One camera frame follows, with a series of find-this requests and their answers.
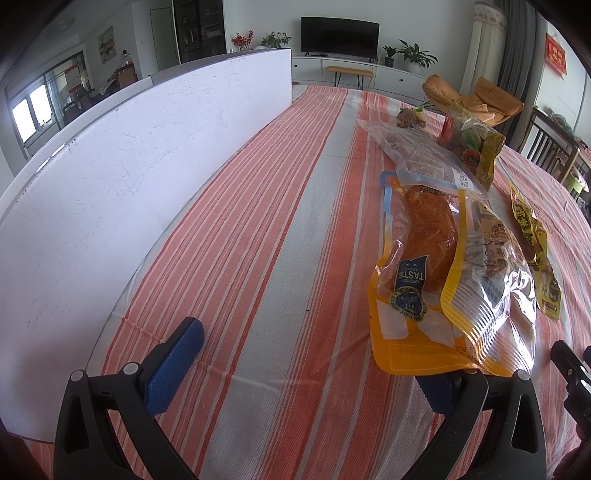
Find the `ceiling light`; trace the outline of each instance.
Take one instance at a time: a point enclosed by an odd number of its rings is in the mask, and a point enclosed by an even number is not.
[[[64,33],[68,28],[74,25],[75,21],[75,18],[68,18],[66,20],[59,21],[55,25],[50,25],[47,33],[45,34],[45,39],[53,40],[58,35]]]

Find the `wooden chair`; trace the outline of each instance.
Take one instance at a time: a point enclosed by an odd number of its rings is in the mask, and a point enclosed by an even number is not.
[[[529,145],[529,138],[535,138]],[[586,177],[591,167],[591,158],[583,147],[561,126],[536,107],[531,112],[524,139],[518,148],[530,161],[566,184],[569,173],[576,168]]]

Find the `white curtain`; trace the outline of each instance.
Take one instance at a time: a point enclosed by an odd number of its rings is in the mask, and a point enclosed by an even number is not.
[[[472,42],[460,87],[461,95],[472,93],[480,77],[496,85],[501,70],[506,32],[507,17],[499,8],[484,1],[474,3]]]

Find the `orange food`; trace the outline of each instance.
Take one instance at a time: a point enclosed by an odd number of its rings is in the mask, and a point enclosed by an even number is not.
[[[419,185],[408,189],[405,199],[413,224],[402,258],[428,255],[423,290],[437,291],[443,288],[456,254],[457,227],[452,211],[443,195]]]

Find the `snack bag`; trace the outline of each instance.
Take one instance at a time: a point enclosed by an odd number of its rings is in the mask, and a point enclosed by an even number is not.
[[[480,199],[461,191],[456,256],[441,309],[466,334],[475,361],[510,377],[531,372],[535,351],[534,281],[519,243]]]
[[[376,363],[395,375],[476,368],[467,339],[443,316],[439,294],[457,241],[457,197],[421,185],[402,187],[395,172],[384,188],[384,255],[368,287]]]
[[[495,160],[505,145],[504,135],[452,102],[438,142],[461,158],[485,190],[490,190],[495,174]]]
[[[357,123],[394,162],[400,185],[423,185],[455,195],[459,189],[468,189],[487,197],[470,171],[426,132],[383,122]]]
[[[511,190],[513,215],[531,247],[530,251],[526,250],[526,256],[531,274],[534,277],[535,299],[538,308],[548,317],[558,320],[560,318],[562,292],[558,281],[554,277],[552,265],[548,261],[548,235],[542,222],[536,218],[535,212],[511,181],[509,182],[509,189]]]

